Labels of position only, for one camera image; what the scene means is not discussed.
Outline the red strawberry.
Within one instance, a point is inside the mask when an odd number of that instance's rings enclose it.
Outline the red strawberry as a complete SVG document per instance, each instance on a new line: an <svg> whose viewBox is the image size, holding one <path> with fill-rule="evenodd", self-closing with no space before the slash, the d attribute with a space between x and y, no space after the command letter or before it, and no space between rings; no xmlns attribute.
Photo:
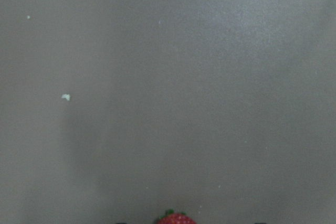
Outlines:
<svg viewBox="0 0 336 224"><path fill-rule="evenodd" d="M159 217L156 224L197 224L197 222L184 212L175 212L173 209L167 210Z"/></svg>

